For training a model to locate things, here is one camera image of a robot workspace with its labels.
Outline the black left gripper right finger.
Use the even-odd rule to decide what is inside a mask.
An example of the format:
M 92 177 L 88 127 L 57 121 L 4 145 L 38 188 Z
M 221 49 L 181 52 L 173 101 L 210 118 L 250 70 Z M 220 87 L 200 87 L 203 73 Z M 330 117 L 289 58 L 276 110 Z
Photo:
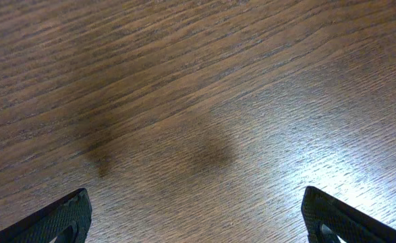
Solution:
M 310 243 L 396 242 L 396 229 L 313 186 L 305 189 L 301 211 Z

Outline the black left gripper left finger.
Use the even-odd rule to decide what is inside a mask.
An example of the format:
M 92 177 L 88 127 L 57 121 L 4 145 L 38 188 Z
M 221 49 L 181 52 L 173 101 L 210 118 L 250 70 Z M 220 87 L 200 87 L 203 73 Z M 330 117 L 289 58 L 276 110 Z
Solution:
M 92 222 L 85 188 L 78 188 L 0 231 L 0 242 L 84 242 Z

